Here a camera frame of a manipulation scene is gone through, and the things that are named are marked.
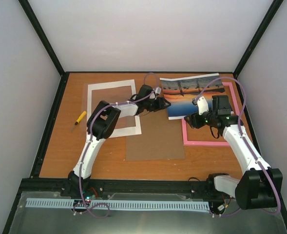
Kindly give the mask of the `yellow handled screwdriver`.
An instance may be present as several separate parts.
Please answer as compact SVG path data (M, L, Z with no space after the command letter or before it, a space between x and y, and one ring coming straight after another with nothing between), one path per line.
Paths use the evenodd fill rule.
M83 120L83 118L86 116L86 114L87 114L87 111L83 111L83 112L79 115L79 117L78 117L78 118L76 119L76 121L74 122L72 128L70 129L71 132L75 129L75 127L76 127L77 125L80 124L80 122Z

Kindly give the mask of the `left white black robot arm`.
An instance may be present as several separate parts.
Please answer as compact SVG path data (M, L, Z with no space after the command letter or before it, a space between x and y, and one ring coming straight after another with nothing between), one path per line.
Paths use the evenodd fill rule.
M160 87L152 88L144 84L139 93L132 95L125 102L108 103L104 100L99 102L87 121L87 136L80 158L68 174L71 189L77 196L87 194L88 180L97 154L105 140L114 132L120 118L138 116L145 110L157 112L171 106L160 93Z

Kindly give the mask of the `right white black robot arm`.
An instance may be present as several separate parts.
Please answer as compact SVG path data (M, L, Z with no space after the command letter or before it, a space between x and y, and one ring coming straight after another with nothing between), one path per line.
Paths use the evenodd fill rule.
M203 96L192 100L197 112L184 117L191 128L204 126L217 129L216 138L223 137L239 162L243 176L235 179L228 174L210 174L208 182L219 192L233 197L242 210L281 209L280 192L283 175L272 168L251 142L241 121L241 115L233 115L226 95L212 96L212 106Z

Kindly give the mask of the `sunset photo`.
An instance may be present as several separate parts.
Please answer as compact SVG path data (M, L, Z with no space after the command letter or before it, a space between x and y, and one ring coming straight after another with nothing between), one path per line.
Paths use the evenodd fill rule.
M195 99L202 91L209 108L212 106L212 96L225 95L226 91L221 80L207 84L219 77L218 73L183 78L160 78L164 98L171 103L167 108L168 119L183 119L184 116L198 111L193 105Z

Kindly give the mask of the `pink wooden picture frame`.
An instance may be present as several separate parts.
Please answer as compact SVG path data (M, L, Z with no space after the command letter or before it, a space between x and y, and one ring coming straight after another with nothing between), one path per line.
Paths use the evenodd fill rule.
M230 94L233 101L234 113L239 115L240 109L237 102L235 90L232 82L223 81L224 86L228 86L230 88ZM187 136L187 123L184 119L181 120L182 123L182 137L184 146L209 146L209 147L228 147L229 144L226 141L191 141L188 140Z

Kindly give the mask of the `brown frame backing board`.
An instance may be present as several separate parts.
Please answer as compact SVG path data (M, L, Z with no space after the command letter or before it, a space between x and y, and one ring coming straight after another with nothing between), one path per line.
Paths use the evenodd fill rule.
M127 161L185 158L181 121L163 110L141 116L140 124L140 135L126 137Z

